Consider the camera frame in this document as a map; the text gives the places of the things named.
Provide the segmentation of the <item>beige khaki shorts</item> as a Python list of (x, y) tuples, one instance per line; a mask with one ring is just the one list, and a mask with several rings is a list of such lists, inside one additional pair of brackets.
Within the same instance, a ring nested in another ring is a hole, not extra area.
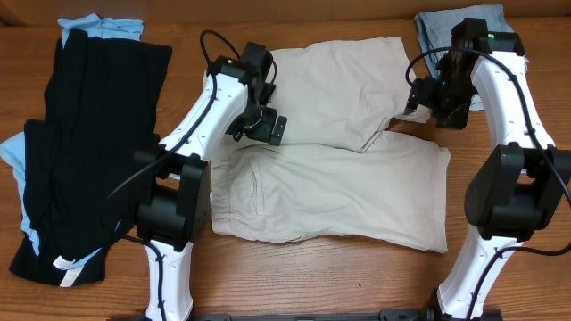
[(273, 52), (277, 146), (226, 138), (212, 163), (212, 228), (267, 243), (360, 235), (447, 249), (450, 153), (393, 132), (404, 119), (408, 58), (399, 37)]

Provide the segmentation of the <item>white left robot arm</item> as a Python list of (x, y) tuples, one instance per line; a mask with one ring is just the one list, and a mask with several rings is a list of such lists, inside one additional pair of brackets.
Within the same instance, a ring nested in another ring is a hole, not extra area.
[(223, 136), (280, 145), (287, 119), (268, 106), (276, 86), (272, 55), (243, 53), (209, 62), (199, 99), (156, 146), (137, 152), (133, 190), (137, 242), (149, 263), (145, 320), (189, 320), (190, 260), (211, 210), (211, 156)]

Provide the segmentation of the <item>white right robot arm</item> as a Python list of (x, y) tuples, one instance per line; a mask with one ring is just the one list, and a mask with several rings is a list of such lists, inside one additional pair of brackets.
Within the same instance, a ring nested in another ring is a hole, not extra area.
[(467, 237), (447, 278), (423, 309), (383, 310), (382, 320), (500, 320), (484, 310), (487, 294), (509, 257), (543, 230), (568, 198), (570, 153), (556, 148), (534, 107), (525, 78), (525, 49), (516, 33), (494, 32), (465, 19), (441, 48), (437, 78), (409, 82), (405, 113), (426, 106), (439, 128), (462, 129), (479, 95), (492, 153), (465, 195)]

